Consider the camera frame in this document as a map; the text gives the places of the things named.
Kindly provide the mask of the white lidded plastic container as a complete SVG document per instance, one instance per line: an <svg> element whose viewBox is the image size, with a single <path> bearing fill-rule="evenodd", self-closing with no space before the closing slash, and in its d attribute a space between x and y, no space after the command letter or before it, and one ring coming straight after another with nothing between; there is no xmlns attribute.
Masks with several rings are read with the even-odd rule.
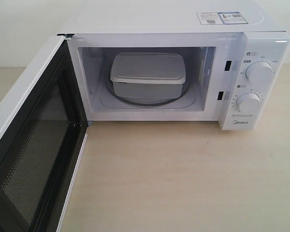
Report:
<svg viewBox="0 0 290 232"><path fill-rule="evenodd" d="M182 94L186 67L178 54L120 53L112 64L110 80L119 97L175 99Z"/></svg>

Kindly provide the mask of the white microwave door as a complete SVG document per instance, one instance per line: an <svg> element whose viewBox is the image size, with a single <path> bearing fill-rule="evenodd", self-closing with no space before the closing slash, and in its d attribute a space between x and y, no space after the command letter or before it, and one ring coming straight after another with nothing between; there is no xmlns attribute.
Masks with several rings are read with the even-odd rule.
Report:
<svg viewBox="0 0 290 232"><path fill-rule="evenodd" d="M87 139L71 35L48 39L0 102L0 232L58 232Z"/></svg>

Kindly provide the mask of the glass microwave turntable plate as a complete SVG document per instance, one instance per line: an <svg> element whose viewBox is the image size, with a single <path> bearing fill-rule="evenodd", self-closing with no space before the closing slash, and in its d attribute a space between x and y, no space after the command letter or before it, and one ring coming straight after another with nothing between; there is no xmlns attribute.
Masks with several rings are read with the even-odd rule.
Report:
<svg viewBox="0 0 290 232"><path fill-rule="evenodd" d="M186 73L109 73L104 83L115 98L138 107L158 107L182 98L190 89Z"/></svg>

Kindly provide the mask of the white Midea microwave body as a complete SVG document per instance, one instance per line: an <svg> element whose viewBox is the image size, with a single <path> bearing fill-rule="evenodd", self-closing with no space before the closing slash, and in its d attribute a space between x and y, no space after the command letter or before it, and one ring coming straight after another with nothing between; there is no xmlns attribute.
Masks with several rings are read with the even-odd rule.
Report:
<svg viewBox="0 0 290 232"><path fill-rule="evenodd" d="M203 12L240 12L248 24L201 25ZM229 131L256 127L290 45L282 26L252 0L87 0L59 31L68 34L88 121L215 121ZM180 55L189 91L158 107L121 102L104 78L115 57L130 52ZM258 61L273 69L267 85L246 78ZM236 101L246 93L258 95L258 112L239 111Z"/></svg>

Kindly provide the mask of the lower white timer knob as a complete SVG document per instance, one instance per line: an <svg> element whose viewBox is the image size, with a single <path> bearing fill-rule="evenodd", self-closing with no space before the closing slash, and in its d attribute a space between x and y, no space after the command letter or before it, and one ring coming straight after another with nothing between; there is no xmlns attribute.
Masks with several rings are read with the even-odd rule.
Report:
<svg viewBox="0 0 290 232"><path fill-rule="evenodd" d="M246 93L237 99L236 105L240 112L245 114L253 114L258 112L261 102L257 94Z"/></svg>

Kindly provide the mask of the upper white power knob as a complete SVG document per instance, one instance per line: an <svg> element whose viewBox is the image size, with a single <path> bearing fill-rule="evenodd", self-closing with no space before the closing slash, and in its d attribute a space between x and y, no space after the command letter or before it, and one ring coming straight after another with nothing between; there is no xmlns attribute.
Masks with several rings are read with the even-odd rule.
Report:
<svg viewBox="0 0 290 232"><path fill-rule="evenodd" d="M254 85L267 85L272 81L273 76L273 69L266 61L255 62L246 70L246 78Z"/></svg>

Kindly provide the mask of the blue white warning sticker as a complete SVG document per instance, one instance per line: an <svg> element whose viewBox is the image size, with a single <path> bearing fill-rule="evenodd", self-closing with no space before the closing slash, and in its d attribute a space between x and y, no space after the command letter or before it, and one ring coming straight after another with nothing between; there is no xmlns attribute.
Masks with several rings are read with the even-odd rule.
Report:
<svg viewBox="0 0 290 232"><path fill-rule="evenodd" d="M248 24L240 12L203 12L197 13L201 25L238 25Z"/></svg>

